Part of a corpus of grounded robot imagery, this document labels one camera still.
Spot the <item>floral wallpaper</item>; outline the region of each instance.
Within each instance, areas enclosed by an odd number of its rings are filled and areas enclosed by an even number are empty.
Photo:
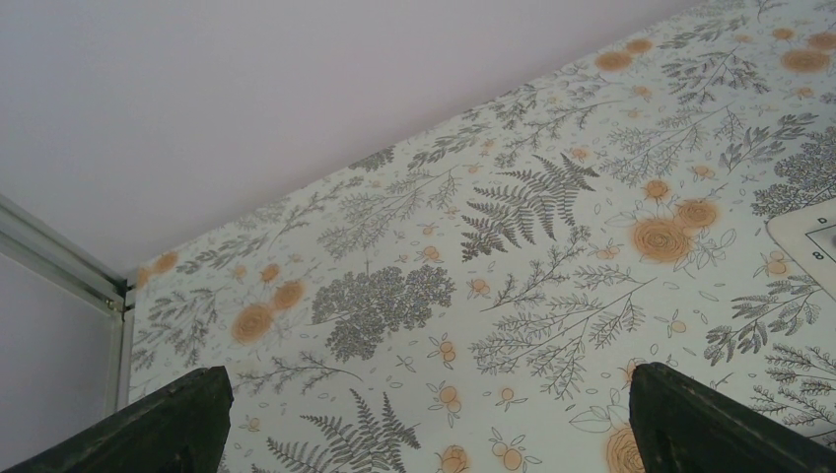
[[[225,472],[643,471],[663,362],[836,445],[836,1],[703,4],[150,261],[130,398],[226,366]]]

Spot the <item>metal frame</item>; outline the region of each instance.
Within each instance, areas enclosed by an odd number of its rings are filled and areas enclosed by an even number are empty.
[[[0,195],[0,253],[116,322],[110,344],[104,414],[107,416],[127,405],[133,329],[133,319],[126,323],[124,318],[128,308],[127,280],[3,195]]]

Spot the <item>orange flower print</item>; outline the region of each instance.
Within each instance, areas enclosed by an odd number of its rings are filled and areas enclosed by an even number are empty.
[[[438,249],[434,246],[427,246],[422,251],[418,251],[418,257],[415,258],[415,261],[423,260],[425,263],[433,262],[433,263],[441,263],[441,254],[439,253]]]
[[[430,342],[437,347],[437,350],[427,355],[427,358],[433,358],[441,355],[442,363],[444,363],[445,368],[452,370],[453,365],[451,365],[451,362],[455,360],[455,349],[453,348],[453,342],[447,339],[447,332],[442,335],[441,342],[436,340],[434,337],[430,337]]]
[[[694,166],[691,168],[691,172],[694,173],[694,182],[714,178],[714,171],[707,166]]]
[[[830,56],[817,49],[793,49],[781,56],[781,65],[793,72],[811,74],[830,67]]]
[[[772,251],[768,258],[761,253],[761,257],[763,258],[763,266],[759,267],[752,277],[757,277],[760,273],[766,273],[768,277],[776,276],[779,278],[790,274],[788,263],[792,260],[788,259],[783,251]]]
[[[775,39],[781,40],[790,40],[796,35],[796,32],[790,30],[789,28],[778,28],[772,31],[772,36]]]
[[[446,381],[442,381],[438,386],[427,383],[427,387],[436,394],[433,397],[436,404],[427,409],[430,411],[447,409],[447,420],[452,429],[455,420],[460,419],[458,413],[461,412],[461,399],[458,397],[458,391],[452,386],[445,386],[445,383]]]
[[[703,199],[686,200],[679,206],[677,218],[688,228],[708,227],[717,220],[717,207]]]
[[[651,101],[653,97],[653,92],[645,86],[635,86],[633,88],[633,95],[636,97],[641,97],[645,101]]]
[[[273,306],[279,310],[293,307],[305,295],[305,285],[300,281],[291,281],[282,285],[273,295]]]
[[[273,324],[273,311],[266,304],[252,304],[239,313],[233,322],[232,335],[244,345],[264,336]]]
[[[604,72],[617,72],[633,64],[633,58],[624,51],[604,52],[595,59],[595,66]]]
[[[151,280],[151,270],[140,266],[136,274],[136,289],[142,289],[148,286],[148,281]]]
[[[662,180],[652,180],[645,184],[645,198],[655,199],[657,202],[667,197],[670,187]]]
[[[818,33],[813,34],[808,40],[807,44],[813,49],[836,49],[836,34],[834,33]]]
[[[164,253],[162,256],[157,258],[157,261],[154,261],[154,266],[152,266],[152,271],[155,274],[163,274],[168,273],[174,266],[177,265],[177,253],[174,251],[169,251],[168,253]]]
[[[494,435],[494,437],[490,439],[490,441],[494,443],[493,446],[491,446],[491,452],[501,460],[502,466],[505,467],[506,470],[527,471],[529,463],[534,465],[542,463],[542,461],[535,456],[523,456],[523,452],[525,451],[523,440],[525,440],[525,436],[517,436],[515,439],[511,440],[511,442],[505,443],[502,436],[495,428],[491,428],[491,432]]]
[[[589,156],[592,155],[590,150],[586,148],[572,148],[569,153],[572,155],[572,158],[575,158],[579,162],[583,163]]]
[[[815,95],[815,92],[810,87],[799,87],[794,90],[794,94],[799,99],[809,99]]]
[[[441,473],[461,473],[470,469],[467,462],[467,453],[464,452],[464,448],[458,445],[448,446],[444,453],[439,456],[442,464],[437,471]]]
[[[606,464],[610,473],[643,473],[645,465],[636,445],[633,430],[625,427],[616,431],[606,443]]]
[[[281,273],[282,270],[281,268],[279,268],[278,264],[268,264],[261,271],[261,282],[264,284],[270,284],[273,282],[274,279],[278,278]]]
[[[479,296],[487,298],[491,294],[491,287],[484,279],[471,279],[467,281],[467,287],[470,288],[470,293],[467,295],[468,299],[478,298]]]
[[[677,261],[691,250],[691,239],[682,227],[663,219],[640,222],[633,232],[633,244],[643,257],[660,263]]]
[[[421,234],[423,234],[424,237],[431,237],[439,226],[435,225],[435,222],[433,222],[432,224],[420,224],[418,227],[424,228],[424,230],[421,231]]]
[[[244,281],[244,277],[246,276],[246,266],[239,264],[230,270],[230,276],[232,276],[232,278],[239,283],[242,283]]]
[[[624,45],[624,50],[631,54],[642,54],[648,52],[653,48],[653,42],[643,37],[641,39],[633,39]]]

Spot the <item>fern leaf print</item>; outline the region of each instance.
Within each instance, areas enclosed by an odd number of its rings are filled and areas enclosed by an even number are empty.
[[[507,252],[510,246],[522,248],[523,241],[536,244],[537,225],[551,239],[555,220],[568,226],[575,225],[573,205],[581,190],[592,191],[588,177],[598,177],[592,168],[584,168],[569,161],[566,155],[562,166],[538,155],[534,158],[542,170],[511,170],[499,175],[512,177],[519,183],[501,187],[476,187],[475,192],[488,202],[467,202],[483,217],[462,215],[474,231],[464,232],[462,260],[469,261],[479,254],[493,251]]]

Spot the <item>gray fern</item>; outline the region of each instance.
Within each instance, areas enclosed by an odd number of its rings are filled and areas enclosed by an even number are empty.
[[[267,448],[279,463],[295,473],[376,473],[394,470],[406,473],[401,459],[404,445],[419,449],[414,428],[406,428],[395,416],[386,393],[383,394],[383,420],[372,412],[360,394],[351,389],[357,408],[357,424],[343,423],[342,417],[300,416],[314,424],[325,436],[326,445],[309,442],[278,442],[267,439]],[[253,472],[267,471],[252,465]]]
[[[348,169],[363,168],[366,172],[373,172],[394,161],[394,146],[383,148],[382,150],[367,156],[362,160],[349,165]]]
[[[507,252],[505,243],[521,248],[520,239],[535,244],[535,226],[539,223],[542,230],[555,239],[554,221],[561,219],[569,226],[575,225],[572,206],[580,190],[594,191],[586,177],[598,177],[592,168],[582,168],[563,157],[563,166],[559,167],[537,155],[544,170],[514,170],[499,172],[500,175],[514,177],[522,184],[511,187],[480,188],[477,194],[489,199],[488,202],[468,202],[470,208],[485,217],[463,215],[465,222],[475,232],[465,232],[467,239],[461,245],[462,260],[468,261],[479,254],[491,254],[494,250]]]

